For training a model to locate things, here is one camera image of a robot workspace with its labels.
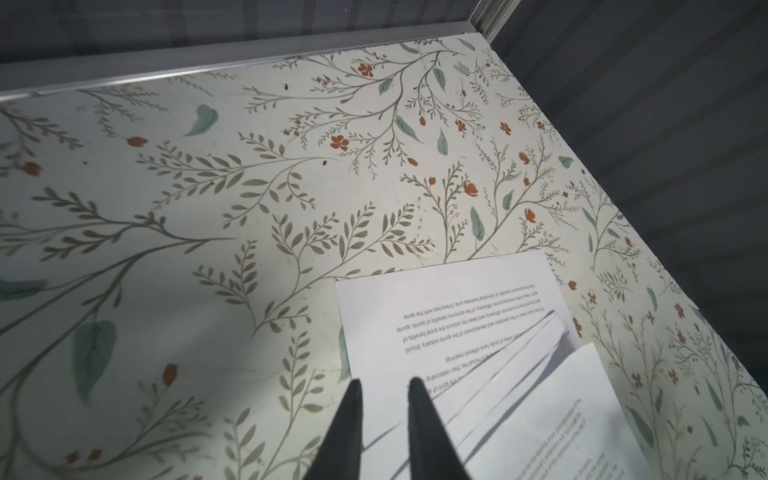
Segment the table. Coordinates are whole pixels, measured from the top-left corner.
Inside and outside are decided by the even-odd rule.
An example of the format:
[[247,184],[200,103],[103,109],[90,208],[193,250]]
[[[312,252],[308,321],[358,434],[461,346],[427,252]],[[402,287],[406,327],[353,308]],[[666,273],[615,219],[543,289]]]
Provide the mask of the table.
[[300,478],[335,280],[533,249],[660,478],[765,476],[764,393],[480,34],[0,114],[0,478]]

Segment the floral patterned surface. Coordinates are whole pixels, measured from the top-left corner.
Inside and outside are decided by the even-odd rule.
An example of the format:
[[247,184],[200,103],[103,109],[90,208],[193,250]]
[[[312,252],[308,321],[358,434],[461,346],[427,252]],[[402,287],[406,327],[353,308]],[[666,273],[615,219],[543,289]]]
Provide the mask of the floral patterned surface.
[[768,403],[479,34],[0,104],[0,478],[299,478],[334,281],[539,249],[660,478]]

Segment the white paper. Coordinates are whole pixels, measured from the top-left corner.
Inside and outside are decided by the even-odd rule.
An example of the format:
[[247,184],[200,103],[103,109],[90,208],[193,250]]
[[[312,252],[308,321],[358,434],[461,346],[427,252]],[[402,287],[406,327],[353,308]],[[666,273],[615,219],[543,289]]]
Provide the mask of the white paper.
[[[554,314],[537,321],[517,339],[434,398],[435,409],[454,445],[466,445],[465,449],[470,452],[474,440],[472,435],[482,437],[487,432],[482,431],[487,427],[478,425],[489,417],[496,418],[494,414],[498,405],[515,403],[533,388],[552,353],[562,344],[564,332],[563,323]],[[565,346],[569,352],[572,351],[570,344]],[[361,478],[409,478],[406,417],[407,412],[404,412],[402,421],[394,429],[363,452]]]
[[465,467],[483,480],[653,478],[593,344],[561,363]]
[[530,319],[554,310],[580,345],[541,251],[343,280],[336,291],[352,376],[363,385],[364,445],[405,418],[413,376],[434,397]]

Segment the dark wall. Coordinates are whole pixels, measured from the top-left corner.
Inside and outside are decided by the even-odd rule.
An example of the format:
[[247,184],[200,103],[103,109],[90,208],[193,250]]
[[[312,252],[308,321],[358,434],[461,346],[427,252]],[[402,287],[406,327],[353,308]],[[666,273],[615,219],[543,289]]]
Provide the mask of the dark wall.
[[467,20],[477,0],[2,0],[0,62]]
[[767,3],[523,0],[493,42],[763,387]]

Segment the red flower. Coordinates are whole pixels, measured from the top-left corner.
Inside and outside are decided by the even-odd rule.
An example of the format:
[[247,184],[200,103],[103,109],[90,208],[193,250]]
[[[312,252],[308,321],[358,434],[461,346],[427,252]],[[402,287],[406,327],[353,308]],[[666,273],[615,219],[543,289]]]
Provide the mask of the red flower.
[[91,453],[88,455],[88,461],[89,462],[95,462],[101,457],[101,449],[93,449],[91,450]]
[[149,140],[142,137],[131,137],[127,139],[127,142],[132,147],[143,147]]
[[176,376],[179,374],[179,366],[173,363],[169,363],[165,366],[163,371],[163,383],[165,386],[170,386],[176,381]]
[[344,135],[338,135],[336,137],[331,137],[331,147],[333,148],[341,148],[343,151],[347,150],[347,145],[349,145],[349,140],[344,138]]
[[464,193],[466,193],[470,197],[477,197],[478,196],[478,189],[475,186],[475,184],[470,184],[469,182],[464,182]]
[[579,324],[578,320],[576,320],[576,317],[574,317],[574,325],[576,326],[576,333],[578,333],[578,337],[581,338],[581,325]]
[[363,77],[373,77],[373,67],[371,65],[361,63],[357,70]]
[[40,165],[36,164],[35,162],[27,162],[22,167],[22,171],[29,175],[30,177],[38,177],[40,176],[40,171],[43,169]]
[[67,461],[68,465],[72,465],[73,463],[75,463],[79,459],[80,459],[80,454],[78,453],[77,450],[75,450],[74,452],[72,452],[69,455],[66,455],[64,457],[64,460]]

